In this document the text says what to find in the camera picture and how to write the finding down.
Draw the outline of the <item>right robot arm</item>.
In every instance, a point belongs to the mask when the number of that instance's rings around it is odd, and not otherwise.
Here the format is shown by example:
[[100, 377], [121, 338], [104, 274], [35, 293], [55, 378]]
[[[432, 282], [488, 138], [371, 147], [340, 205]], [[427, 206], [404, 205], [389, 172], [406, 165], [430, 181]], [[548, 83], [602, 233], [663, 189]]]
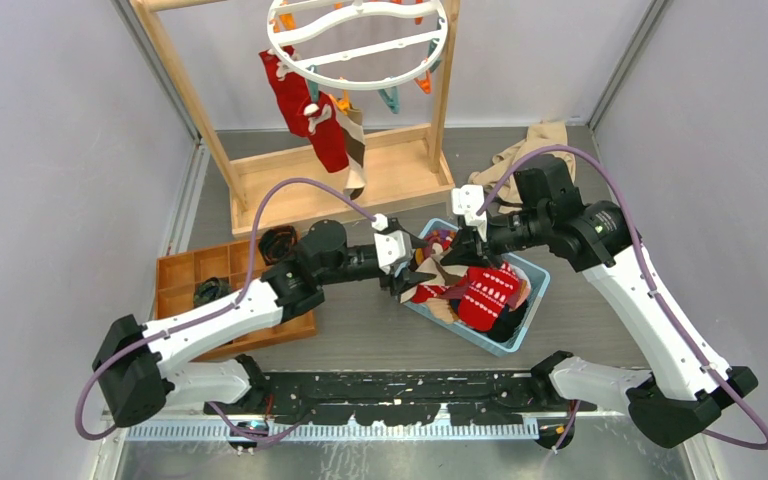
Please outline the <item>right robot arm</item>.
[[514, 182], [520, 209], [495, 216], [482, 209], [481, 186], [452, 191], [459, 229], [444, 263], [497, 266], [505, 254], [545, 246], [605, 298], [648, 364], [627, 370], [556, 352], [531, 371], [537, 406], [591, 403], [628, 416], [650, 441], [672, 448], [708, 431], [757, 387], [750, 368], [730, 365], [691, 325], [617, 204], [585, 203], [566, 163], [551, 154], [521, 167]]

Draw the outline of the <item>beige brown striped sock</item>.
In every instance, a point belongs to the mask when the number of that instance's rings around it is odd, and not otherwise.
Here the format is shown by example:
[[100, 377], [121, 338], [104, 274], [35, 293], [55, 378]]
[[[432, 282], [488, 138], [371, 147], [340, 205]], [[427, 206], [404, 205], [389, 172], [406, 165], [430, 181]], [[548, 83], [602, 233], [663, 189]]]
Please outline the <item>beige brown striped sock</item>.
[[338, 118], [344, 136], [345, 150], [348, 156], [348, 173], [344, 193], [352, 200], [360, 197], [367, 185], [364, 167], [366, 142], [363, 128], [363, 112], [349, 105], [345, 113]]

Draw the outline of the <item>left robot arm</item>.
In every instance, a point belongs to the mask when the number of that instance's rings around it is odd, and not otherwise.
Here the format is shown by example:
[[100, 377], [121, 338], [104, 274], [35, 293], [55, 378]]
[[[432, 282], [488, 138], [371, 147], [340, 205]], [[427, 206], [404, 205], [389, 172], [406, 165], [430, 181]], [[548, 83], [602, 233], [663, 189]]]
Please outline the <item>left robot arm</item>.
[[394, 218], [384, 223], [372, 243], [351, 247], [342, 224], [319, 221], [286, 257], [236, 292], [145, 324], [132, 315], [115, 320], [92, 362], [92, 381], [114, 424], [140, 424], [173, 404], [221, 402], [258, 412], [267, 398], [261, 381], [238, 361], [201, 362], [199, 356], [313, 310], [323, 303], [326, 285], [377, 279], [399, 296], [423, 282], [401, 266], [425, 241]]

